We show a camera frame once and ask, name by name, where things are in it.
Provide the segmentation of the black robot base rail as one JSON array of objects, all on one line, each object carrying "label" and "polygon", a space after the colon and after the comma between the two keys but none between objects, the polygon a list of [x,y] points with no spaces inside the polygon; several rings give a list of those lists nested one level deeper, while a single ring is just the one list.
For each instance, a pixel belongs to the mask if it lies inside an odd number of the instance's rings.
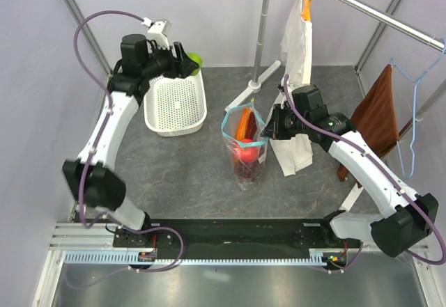
[{"label": "black robot base rail", "polygon": [[164,229],[145,235],[116,230],[113,245],[154,246],[166,258],[305,258],[310,249],[356,249],[324,219],[154,219]]}]

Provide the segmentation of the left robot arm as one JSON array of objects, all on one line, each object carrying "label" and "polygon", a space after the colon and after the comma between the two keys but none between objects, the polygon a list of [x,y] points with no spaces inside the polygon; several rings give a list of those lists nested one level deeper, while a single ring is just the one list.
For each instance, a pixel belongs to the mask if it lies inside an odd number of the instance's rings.
[{"label": "left robot arm", "polygon": [[198,69],[180,42],[163,49],[142,34],[124,36],[121,59],[105,84],[106,102],[91,137],[75,160],[63,163],[63,175],[80,208],[93,208],[99,217],[128,229],[137,246],[150,244],[153,230],[150,217],[127,197],[124,181],[114,172],[118,149],[150,82],[158,77],[185,79]]}]

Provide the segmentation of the clear zip top bag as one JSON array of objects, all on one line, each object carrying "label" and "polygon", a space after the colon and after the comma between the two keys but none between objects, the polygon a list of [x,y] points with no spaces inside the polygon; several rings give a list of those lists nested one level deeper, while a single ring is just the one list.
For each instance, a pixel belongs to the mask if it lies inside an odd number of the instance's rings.
[{"label": "clear zip top bag", "polygon": [[261,136],[266,124],[254,100],[230,108],[222,121],[221,133],[232,171],[241,190],[259,182],[266,164],[268,140]]}]

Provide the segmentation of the red apple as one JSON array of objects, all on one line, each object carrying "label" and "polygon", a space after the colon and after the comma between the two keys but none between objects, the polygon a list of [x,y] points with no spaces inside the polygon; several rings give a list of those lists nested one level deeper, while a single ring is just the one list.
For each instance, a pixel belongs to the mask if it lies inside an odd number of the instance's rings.
[{"label": "red apple", "polygon": [[259,158],[261,146],[253,143],[254,140],[249,138],[240,140],[234,150],[235,158],[244,164],[255,162]]}]

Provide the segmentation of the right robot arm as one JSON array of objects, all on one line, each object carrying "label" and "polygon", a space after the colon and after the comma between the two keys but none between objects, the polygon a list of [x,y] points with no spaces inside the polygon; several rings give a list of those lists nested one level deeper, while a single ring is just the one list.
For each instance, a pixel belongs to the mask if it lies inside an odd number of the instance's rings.
[{"label": "right robot arm", "polygon": [[333,214],[329,223],[319,229],[324,245],[333,247],[343,239],[371,241],[394,258],[435,235],[440,249],[445,250],[445,241],[434,224],[438,201],[432,194],[420,195],[398,178],[367,145],[348,117],[329,113],[316,86],[289,90],[283,84],[279,90],[283,99],[274,104],[261,135],[276,141],[307,135],[347,168],[379,211],[377,215],[352,214],[347,210]]}]

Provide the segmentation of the red grape bunch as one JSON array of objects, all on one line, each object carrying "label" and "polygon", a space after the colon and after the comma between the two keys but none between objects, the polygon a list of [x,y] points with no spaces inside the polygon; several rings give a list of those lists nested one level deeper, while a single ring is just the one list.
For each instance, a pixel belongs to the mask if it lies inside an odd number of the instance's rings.
[{"label": "red grape bunch", "polygon": [[263,164],[258,161],[248,164],[237,162],[233,167],[233,172],[240,182],[254,182],[261,176]]}]

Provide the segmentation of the orange papaya slice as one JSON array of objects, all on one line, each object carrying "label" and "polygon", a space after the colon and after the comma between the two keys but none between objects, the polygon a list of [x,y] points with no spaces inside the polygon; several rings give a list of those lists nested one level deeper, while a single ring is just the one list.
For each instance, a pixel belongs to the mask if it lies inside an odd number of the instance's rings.
[{"label": "orange papaya slice", "polygon": [[250,108],[244,108],[234,138],[237,141],[244,139],[253,140],[256,132],[257,124],[255,114]]}]

